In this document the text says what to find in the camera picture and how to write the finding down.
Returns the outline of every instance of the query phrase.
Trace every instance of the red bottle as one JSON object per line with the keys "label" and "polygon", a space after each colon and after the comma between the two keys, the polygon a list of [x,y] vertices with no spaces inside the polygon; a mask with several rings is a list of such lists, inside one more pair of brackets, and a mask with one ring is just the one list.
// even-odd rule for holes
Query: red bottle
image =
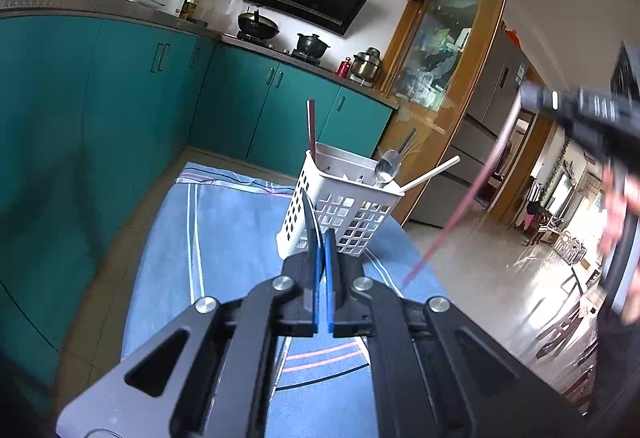
{"label": "red bottle", "polygon": [[351,68],[350,60],[351,57],[348,57],[346,60],[342,61],[340,66],[338,66],[338,70],[335,72],[335,75],[338,77],[347,77],[349,69]]}

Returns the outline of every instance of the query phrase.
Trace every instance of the black pot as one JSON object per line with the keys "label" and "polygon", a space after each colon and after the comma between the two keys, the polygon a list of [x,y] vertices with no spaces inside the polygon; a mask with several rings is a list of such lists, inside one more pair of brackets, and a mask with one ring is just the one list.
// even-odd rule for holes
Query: black pot
{"label": "black pot", "polygon": [[255,12],[240,14],[238,16],[238,27],[241,32],[259,40],[270,40],[279,32],[278,25],[269,18],[261,16],[258,9],[255,9]]}
{"label": "black pot", "polygon": [[296,47],[303,54],[307,54],[314,59],[320,59],[329,45],[324,41],[320,41],[317,34],[311,36],[303,36],[298,34],[298,46]]}

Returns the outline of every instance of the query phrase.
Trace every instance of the pink stripe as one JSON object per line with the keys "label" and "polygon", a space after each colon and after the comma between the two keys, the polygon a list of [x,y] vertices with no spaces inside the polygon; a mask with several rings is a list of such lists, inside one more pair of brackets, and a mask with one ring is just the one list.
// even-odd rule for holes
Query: pink stripe
{"label": "pink stripe", "polygon": [[294,358],[313,357],[315,355],[323,355],[325,353],[337,352],[338,350],[351,348],[353,346],[357,346],[356,342],[350,342],[349,344],[340,344],[340,346],[334,346],[333,348],[327,348],[325,350],[318,350],[317,352],[308,352],[308,353],[301,353],[298,355],[289,355],[289,357],[287,357],[287,360],[293,360]]}
{"label": "pink stripe", "polygon": [[302,364],[301,366],[293,366],[292,368],[284,368],[282,373],[287,373],[288,371],[300,371],[300,370],[308,370],[309,368],[315,368],[316,366],[324,366],[325,364],[331,364],[332,362],[338,362],[339,360],[345,360],[345,358],[355,357],[356,355],[362,355],[362,352],[358,350],[357,352],[347,353],[346,355],[341,355],[340,357],[328,358],[327,360],[321,360],[320,362],[312,362],[311,364]]}

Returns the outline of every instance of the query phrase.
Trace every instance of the human hand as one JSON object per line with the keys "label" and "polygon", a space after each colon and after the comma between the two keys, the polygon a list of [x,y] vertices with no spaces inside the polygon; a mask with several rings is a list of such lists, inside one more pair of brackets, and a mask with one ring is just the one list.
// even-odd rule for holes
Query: human hand
{"label": "human hand", "polygon": [[[628,176],[625,181],[624,193],[615,191],[613,189],[613,175],[610,170],[606,169],[602,173],[602,183],[606,192],[607,222],[602,230],[598,249],[606,255],[622,237],[626,210],[629,209],[635,214],[640,214],[640,182],[636,178]],[[640,269],[638,268],[636,268],[626,294],[625,306],[622,309],[620,319],[624,324],[631,324],[640,319]]]}

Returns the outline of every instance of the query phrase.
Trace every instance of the backsplash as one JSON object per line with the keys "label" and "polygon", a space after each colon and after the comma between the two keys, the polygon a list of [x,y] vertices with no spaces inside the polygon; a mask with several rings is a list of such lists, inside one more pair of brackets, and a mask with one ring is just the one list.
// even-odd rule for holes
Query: backsplash
{"label": "backsplash", "polygon": [[[204,0],[199,2],[200,9],[196,10],[195,14],[197,18],[209,22],[209,28],[212,30],[233,35],[238,33],[238,14],[246,12],[249,7],[251,11],[255,9],[254,5],[242,0],[213,0],[213,8],[207,11],[203,8]],[[278,24],[280,33],[269,41],[278,50],[295,48],[298,33],[318,34],[320,39],[329,45],[329,49],[322,56],[321,66],[335,71],[345,57],[353,59],[353,54],[363,52],[369,46],[379,49],[384,59],[406,3],[406,0],[368,0],[342,37],[267,7],[260,7],[260,14]]]}

